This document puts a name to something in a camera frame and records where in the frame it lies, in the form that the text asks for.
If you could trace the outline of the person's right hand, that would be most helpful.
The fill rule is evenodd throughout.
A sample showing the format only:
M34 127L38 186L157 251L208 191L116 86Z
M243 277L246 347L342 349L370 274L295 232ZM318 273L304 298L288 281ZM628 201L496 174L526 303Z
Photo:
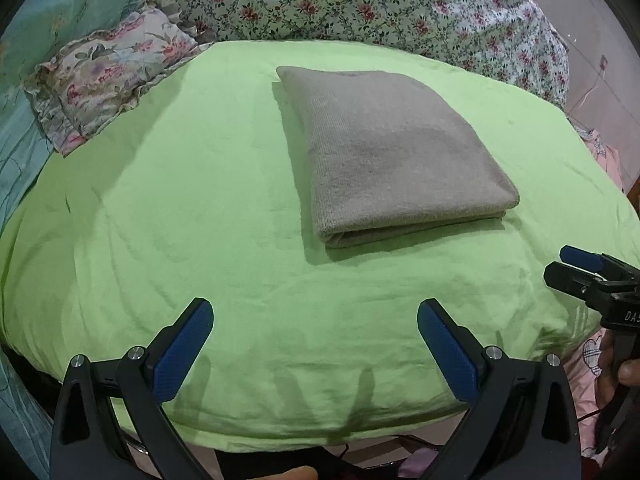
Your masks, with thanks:
M601 408L594 433L594 448L597 453L608 448L617 430L623 426L639 388L620 381L620 369L625 363L639 359L639 336L616 333L612 337L611 375L617 380L612 399Z

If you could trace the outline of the person's left hand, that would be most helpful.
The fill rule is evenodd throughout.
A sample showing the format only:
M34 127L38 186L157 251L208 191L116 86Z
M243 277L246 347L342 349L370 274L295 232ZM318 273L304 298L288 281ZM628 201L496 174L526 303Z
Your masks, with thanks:
M254 480L317 480L318 474L314 468L301 466L290 469L280 474L270 474L269 476L255 478Z

